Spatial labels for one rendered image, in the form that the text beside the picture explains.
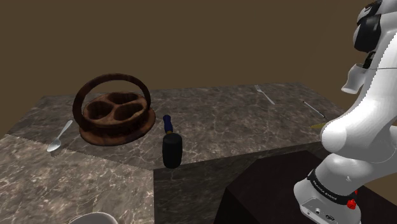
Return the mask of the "silver fork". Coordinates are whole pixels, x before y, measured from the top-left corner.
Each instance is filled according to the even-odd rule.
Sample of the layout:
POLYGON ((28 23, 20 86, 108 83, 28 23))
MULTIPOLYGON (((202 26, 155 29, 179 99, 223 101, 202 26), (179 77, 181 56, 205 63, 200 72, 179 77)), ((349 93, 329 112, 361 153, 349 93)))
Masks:
POLYGON ((267 100, 268 100, 271 104, 275 105, 275 102, 274 102, 274 101, 273 101, 273 100, 260 88, 259 85, 255 85, 254 87, 255 87, 255 89, 256 89, 258 92, 262 93, 262 94, 267 98, 267 100))

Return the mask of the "thin black and silver pen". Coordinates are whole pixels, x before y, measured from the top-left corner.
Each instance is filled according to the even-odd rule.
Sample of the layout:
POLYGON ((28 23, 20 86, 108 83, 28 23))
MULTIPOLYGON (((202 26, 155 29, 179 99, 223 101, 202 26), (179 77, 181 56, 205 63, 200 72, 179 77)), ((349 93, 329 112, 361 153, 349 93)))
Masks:
POLYGON ((326 118, 326 116, 321 113, 320 111, 318 111, 316 108, 314 108, 313 106, 311 106, 308 102, 306 101, 302 101, 305 105, 307 105, 310 109, 312 109, 313 111, 315 111, 317 114, 319 114, 320 116, 322 116, 324 119, 326 118))

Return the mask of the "silver spoon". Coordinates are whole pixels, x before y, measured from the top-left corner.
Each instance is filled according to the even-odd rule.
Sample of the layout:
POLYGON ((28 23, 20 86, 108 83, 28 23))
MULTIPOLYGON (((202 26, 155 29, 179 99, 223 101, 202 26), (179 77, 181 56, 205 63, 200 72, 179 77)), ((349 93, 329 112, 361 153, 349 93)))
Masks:
POLYGON ((48 145, 46 151, 47 152, 53 152, 55 150, 57 150, 58 148, 60 148, 61 146, 61 141, 60 141, 60 137, 62 136, 62 134, 71 126, 71 124, 73 123, 72 120, 69 120, 63 127, 63 129, 60 131, 59 135, 48 145))

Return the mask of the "white round bowl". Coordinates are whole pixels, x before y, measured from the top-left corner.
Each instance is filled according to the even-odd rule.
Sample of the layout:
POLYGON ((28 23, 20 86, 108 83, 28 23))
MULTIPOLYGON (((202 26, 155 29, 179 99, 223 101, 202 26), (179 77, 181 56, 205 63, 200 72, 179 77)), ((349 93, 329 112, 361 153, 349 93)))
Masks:
POLYGON ((119 224, 117 220, 108 213, 92 212, 79 216, 68 224, 119 224))

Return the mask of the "dark robot stand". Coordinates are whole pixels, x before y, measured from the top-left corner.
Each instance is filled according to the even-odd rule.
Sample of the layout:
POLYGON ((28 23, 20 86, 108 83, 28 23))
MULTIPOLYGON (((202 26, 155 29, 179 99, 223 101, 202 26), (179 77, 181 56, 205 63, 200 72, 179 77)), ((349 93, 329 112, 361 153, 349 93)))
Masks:
POLYGON ((293 193, 295 183, 317 167, 321 159, 299 151, 254 161, 226 188, 213 224, 352 224, 316 199, 302 212, 293 193))

